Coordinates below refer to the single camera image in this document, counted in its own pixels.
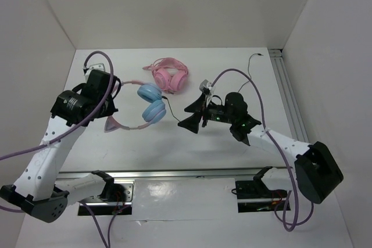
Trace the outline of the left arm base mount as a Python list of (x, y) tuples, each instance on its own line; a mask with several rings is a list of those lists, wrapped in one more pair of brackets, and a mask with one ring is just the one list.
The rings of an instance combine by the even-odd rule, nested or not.
[(84, 199), (84, 203), (96, 216), (132, 215), (132, 203), (134, 196), (134, 181), (118, 180), (110, 197), (102, 200), (92, 196)]

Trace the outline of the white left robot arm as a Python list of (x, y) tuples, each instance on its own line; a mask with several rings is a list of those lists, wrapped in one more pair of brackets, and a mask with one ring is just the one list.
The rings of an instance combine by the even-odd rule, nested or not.
[(110, 200), (116, 187), (113, 177), (103, 171), (65, 182), (57, 176), (68, 154), (87, 124), (79, 126), (91, 112), (91, 121), (117, 112), (112, 91), (117, 81), (101, 70), (92, 70), (86, 83), (58, 95), (41, 144), (22, 175), (1, 187), (1, 198), (26, 214), (46, 223), (57, 220), (67, 206), (92, 196)]

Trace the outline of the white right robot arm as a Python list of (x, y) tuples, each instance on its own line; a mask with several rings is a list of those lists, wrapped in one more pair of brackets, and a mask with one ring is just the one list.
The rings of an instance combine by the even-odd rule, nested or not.
[(238, 141), (265, 152), (283, 154), (295, 169), (301, 194), (314, 204), (320, 204), (343, 181), (344, 176), (329, 148), (322, 142), (314, 144), (296, 141), (264, 127), (263, 122), (248, 113), (248, 105), (241, 94), (230, 92), (222, 105), (207, 101), (202, 94), (185, 108), (191, 114), (178, 126), (198, 133), (208, 121), (227, 123), (230, 133)]

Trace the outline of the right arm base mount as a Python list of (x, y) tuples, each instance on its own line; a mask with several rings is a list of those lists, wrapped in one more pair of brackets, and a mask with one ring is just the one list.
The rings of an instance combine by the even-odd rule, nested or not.
[(283, 211), (287, 198), (285, 190), (269, 190), (263, 183), (250, 181), (236, 181), (235, 188), (231, 190), (237, 197), (239, 213), (255, 213)]

